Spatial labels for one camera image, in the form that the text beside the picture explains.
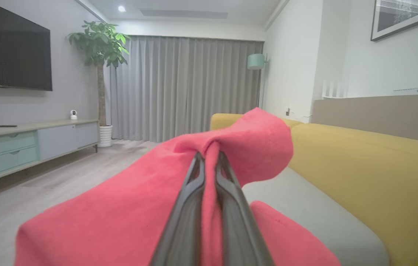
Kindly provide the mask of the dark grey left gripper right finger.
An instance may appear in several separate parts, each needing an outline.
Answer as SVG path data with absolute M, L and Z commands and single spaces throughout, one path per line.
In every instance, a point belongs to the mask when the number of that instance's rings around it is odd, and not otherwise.
M 215 167 L 217 199 L 222 211 L 224 266 L 274 266 L 228 157 L 219 152 Z

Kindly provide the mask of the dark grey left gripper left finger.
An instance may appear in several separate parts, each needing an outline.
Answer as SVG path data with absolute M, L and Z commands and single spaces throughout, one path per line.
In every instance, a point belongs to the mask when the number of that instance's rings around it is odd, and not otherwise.
M 201 257 L 205 160 L 196 153 L 167 219 L 150 266 L 198 266 Z

